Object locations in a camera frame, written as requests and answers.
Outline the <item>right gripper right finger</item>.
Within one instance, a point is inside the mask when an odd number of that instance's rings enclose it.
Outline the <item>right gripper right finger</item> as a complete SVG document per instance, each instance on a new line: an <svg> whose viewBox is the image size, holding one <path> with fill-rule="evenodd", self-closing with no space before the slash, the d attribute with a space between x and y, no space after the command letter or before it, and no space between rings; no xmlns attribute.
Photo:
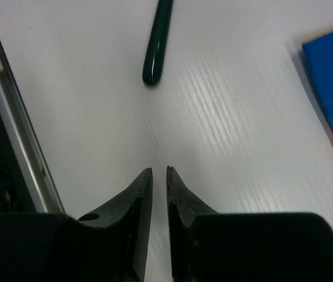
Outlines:
<svg viewBox="0 0 333 282"><path fill-rule="evenodd" d="M211 263L204 261L194 222L201 216L217 215L184 183L176 168L166 169L166 199L172 278L174 281L214 281Z"/></svg>

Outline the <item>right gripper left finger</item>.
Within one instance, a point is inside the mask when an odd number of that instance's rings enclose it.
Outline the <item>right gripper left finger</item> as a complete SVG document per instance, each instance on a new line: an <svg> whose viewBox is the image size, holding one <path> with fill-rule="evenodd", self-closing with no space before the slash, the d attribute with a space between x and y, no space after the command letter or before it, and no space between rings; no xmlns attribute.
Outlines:
<svg viewBox="0 0 333 282"><path fill-rule="evenodd" d="M144 169L122 192L81 216L87 273L104 281L143 281L152 213L153 174Z"/></svg>

